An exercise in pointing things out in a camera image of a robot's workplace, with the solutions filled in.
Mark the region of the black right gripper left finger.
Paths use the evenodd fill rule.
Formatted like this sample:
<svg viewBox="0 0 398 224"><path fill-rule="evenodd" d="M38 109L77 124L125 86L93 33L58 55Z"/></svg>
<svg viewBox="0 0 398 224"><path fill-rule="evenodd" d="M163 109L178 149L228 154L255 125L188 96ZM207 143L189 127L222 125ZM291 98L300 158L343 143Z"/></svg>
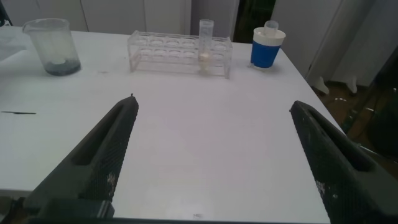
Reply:
<svg viewBox="0 0 398 224"><path fill-rule="evenodd" d="M123 166L139 104L134 96L117 102L24 200L38 212L52 202L110 202Z"/></svg>

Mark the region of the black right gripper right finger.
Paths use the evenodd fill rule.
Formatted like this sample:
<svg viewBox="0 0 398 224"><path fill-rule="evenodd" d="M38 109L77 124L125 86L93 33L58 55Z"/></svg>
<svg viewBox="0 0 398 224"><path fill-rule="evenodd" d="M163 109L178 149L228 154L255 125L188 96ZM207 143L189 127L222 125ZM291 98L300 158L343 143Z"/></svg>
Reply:
<svg viewBox="0 0 398 224"><path fill-rule="evenodd" d="M397 223L397 179L312 106L290 113L331 223Z"/></svg>

